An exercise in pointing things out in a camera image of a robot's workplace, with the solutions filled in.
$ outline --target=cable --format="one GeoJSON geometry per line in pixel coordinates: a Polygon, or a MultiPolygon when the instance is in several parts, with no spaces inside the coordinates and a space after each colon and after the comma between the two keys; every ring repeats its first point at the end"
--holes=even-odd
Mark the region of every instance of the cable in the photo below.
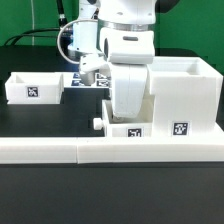
{"type": "Polygon", "coordinates": [[[63,27],[67,24],[68,21],[65,17],[62,0],[57,0],[57,7],[58,7],[58,14],[59,14],[58,23],[60,27],[63,27]]]}
{"type": "Polygon", "coordinates": [[[69,59],[63,52],[62,50],[62,47],[61,47],[61,37],[63,35],[63,33],[68,29],[69,26],[72,26],[74,23],[80,23],[80,22],[97,22],[97,20],[95,19],[78,19],[78,20],[74,20],[68,24],[66,24],[62,29],[61,31],[59,32],[58,34],[58,38],[57,38],[57,47],[58,47],[58,50],[61,54],[61,56],[68,62],[72,63],[72,64],[79,64],[79,62],[77,61],[73,61],[71,59],[69,59]]]}
{"type": "Polygon", "coordinates": [[[35,29],[35,30],[28,30],[21,35],[18,35],[15,40],[12,41],[11,45],[15,45],[22,37],[26,34],[32,34],[32,33],[41,33],[41,32],[50,32],[50,31],[60,31],[59,28],[43,28],[43,29],[35,29]]]}
{"type": "Polygon", "coordinates": [[[45,37],[45,38],[57,38],[57,36],[44,36],[44,35],[30,35],[30,34],[22,34],[22,35],[16,35],[16,36],[13,36],[13,37],[10,37],[5,43],[4,43],[4,46],[7,46],[7,44],[15,39],[15,38],[22,38],[22,37],[45,37]]]}

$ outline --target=white bin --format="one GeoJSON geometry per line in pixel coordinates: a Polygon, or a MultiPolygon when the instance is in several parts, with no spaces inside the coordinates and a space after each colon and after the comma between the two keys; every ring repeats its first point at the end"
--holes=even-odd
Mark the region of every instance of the white bin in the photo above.
{"type": "Polygon", "coordinates": [[[53,72],[12,72],[5,88],[8,104],[59,104],[63,76],[53,72]]]}

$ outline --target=white plastic part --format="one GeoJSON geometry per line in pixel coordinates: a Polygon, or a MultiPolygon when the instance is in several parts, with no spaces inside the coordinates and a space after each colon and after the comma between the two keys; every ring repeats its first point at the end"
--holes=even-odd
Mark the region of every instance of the white plastic part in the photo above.
{"type": "Polygon", "coordinates": [[[0,164],[77,163],[75,138],[0,138],[0,164]]]}
{"type": "Polygon", "coordinates": [[[5,88],[8,104],[59,104],[63,76],[53,72],[12,72],[5,88]]]}
{"type": "Polygon", "coordinates": [[[148,65],[147,88],[138,116],[113,123],[113,114],[122,117],[117,108],[127,108],[128,117],[132,108],[127,103],[138,102],[132,101],[134,95],[128,95],[135,90],[132,87],[128,91],[125,66],[121,66],[124,70],[118,65],[111,69],[112,106],[103,102],[105,136],[126,137],[127,128],[140,131],[141,137],[209,137],[214,132],[223,77],[200,58],[155,57],[148,65]]]}
{"type": "Polygon", "coordinates": [[[112,108],[116,117],[138,115],[145,90],[147,66],[110,64],[112,108]]]}
{"type": "Polygon", "coordinates": [[[157,0],[100,0],[99,19],[122,24],[154,24],[157,0]]]}
{"type": "Polygon", "coordinates": [[[109,67],[102,55],[88,54],[81,57],[79,69],[82,72],[88,73],[98,69],[109,69],[109,67]]]}
{"type": "Polygon", "coordinates": [[[96,53],[97,22],[76,22],[73,24],[73,44],[70,50],[80,53],[96,53]]]}
{"type": "Polygon", "coordinates": [[[87,0],[79,0],[78,19],[92,19],[97,7],[91,5],[87,0]]]}
{"type": "Polygon", "coordinates": [[[213,132],[222,75],[200,58],[155,57],[149,67],[152,135],[172,136],[177,123],[188,126],[189,136],[213,132]]]}
{"type": "Polygon", "coordinates": [[[108,52],[107,61],[111,63],[151,64],[155,56],[153,39],[153,31],[131,32],[102,28],[100,49],[104,53],[108,52]]]}
{"type": "Polygon", "coordinates": [[[101,118],[94,118],[93,128],[94,130],[101,130],[103,128],[103,120],[101,118]]]}

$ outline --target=white box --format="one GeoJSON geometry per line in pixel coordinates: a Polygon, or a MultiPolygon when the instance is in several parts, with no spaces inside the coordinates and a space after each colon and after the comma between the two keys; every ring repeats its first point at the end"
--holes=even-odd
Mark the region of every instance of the white box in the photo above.
{"type": "Polygon", "coordinates": [[[200,58],[155,57],[149,65],[155,97],[152,136],[214,131],[223,77],[200,58]]]}
{"type": "Polygon", "coordinates": [[[63,75],[46,72],[12,72],[5,83],[8,104],[59,104],[63,75]]]}

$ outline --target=square tag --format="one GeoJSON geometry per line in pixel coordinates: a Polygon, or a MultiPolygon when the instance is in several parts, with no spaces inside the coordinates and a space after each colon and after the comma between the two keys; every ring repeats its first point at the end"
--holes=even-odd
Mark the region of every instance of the square tag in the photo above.
{"type": "Polygon", "coordinates": [[[39,89],[37,86],[29,86],[27,87],[27,96],[34,98],[39,97],[39,89]]]}
{"type": "Polygon", "coordinates": [[[142,128],[128,129],[128,137],[142,137],[142,128]]]}
{"type": "Polygon", "coordinates": [[[189,122],[174,122],[173,136],[187,136],[189,132],[189,122]]]}

